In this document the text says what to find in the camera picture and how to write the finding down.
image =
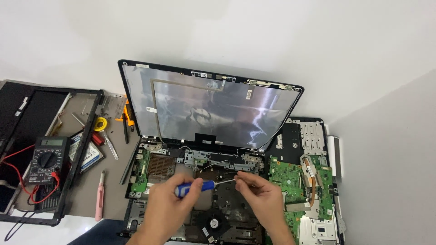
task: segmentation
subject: black pen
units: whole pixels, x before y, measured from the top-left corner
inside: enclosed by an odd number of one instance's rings
[[[127,132],[127,122],[126,122],[126,115],[123,113],[123,125],[124,125],[124,138],[126,139],[126,144],[129,143],[129,135]]]

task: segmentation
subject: screwdriver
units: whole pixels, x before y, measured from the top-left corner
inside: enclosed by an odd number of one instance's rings
[[[204,181],[203,186],[201,187],[201,191],[212,190],[213,188],[215,188],[215,186],[217,186],[219,184],[234,181],[234,180],[236,180],[236,179],[226,180],[226,181],[218,182],[218,183],[216,183],[212,180]],[[192,183],[184,183],[184,184],[177,186],[176,189],[174,190],[174,194],[176,195],[176,197],[181,198],[181,197],[186,196],[186,194],[188,194],[188,192],[189,192],[189,189],[191,188],[191,184]]]
[[[83,127],[85,127],[85,125],[79,120],[79,118],[76,117],[76,115],[74,115],[74,113],[71,113],[71,116],[73,116],[74,118],[76,118],[76,120],[82,124]],[[96,131],[92,131],[92,138],[91,138],[92,142],[94,144],[96,144],[97,146],[102,146],[105,143],[105,139],[102,138],[99,133],[97,133]]]

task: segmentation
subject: white wall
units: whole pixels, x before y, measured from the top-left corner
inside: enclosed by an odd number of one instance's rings
[[[436,70],[330,124],[352,244],[435,244]]]
[[[133,59],[299,84],[332,122],[436,67],[436,2],[0,0],[0,79],[124,93]]]

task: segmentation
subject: disassembled laptop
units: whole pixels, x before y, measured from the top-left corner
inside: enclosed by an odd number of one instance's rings
[[[285,219],[297,244],[344,243],[324,123],[290,117],[302,87],[138,61],[118,63],[142,136],[120,236],[131,236],[144,222],[154,184],[176,173],[219,182],[240,170],[282,188]],[[171,240],[272,244],[235,182],[203,192]]]

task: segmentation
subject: person's right hand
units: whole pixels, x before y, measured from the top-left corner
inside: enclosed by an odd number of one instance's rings
[[[247,200],[274,245],[295,245],[283,213],[283,195],[279,186],[266,179],[238,171],[236,190]]]

